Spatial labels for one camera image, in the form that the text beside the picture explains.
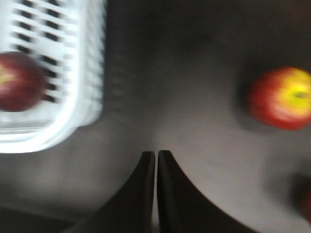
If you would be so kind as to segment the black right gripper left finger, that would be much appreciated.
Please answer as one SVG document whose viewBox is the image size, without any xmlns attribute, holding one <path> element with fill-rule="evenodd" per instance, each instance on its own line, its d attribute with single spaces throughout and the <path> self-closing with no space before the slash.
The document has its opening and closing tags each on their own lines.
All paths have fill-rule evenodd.
<svg viewBox="0 0 311 233">
<path fill-rule="evenodd" d="M 98 211 L 70 228 L 71 233 L 150 233 L 155 154 L 145 151 L 122 188 Z"/>
</svg>

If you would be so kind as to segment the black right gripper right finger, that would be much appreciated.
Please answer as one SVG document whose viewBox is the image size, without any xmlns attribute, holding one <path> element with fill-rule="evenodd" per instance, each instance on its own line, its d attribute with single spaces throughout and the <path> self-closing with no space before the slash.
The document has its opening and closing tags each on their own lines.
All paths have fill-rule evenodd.
<svg viewBox="0 0 311 233">
<path fill-rule="evenodd" d="M 157 205 L 162 233 L 252 233 L 207 199 L 169 150 L 158 153 Z"/>
</svg>

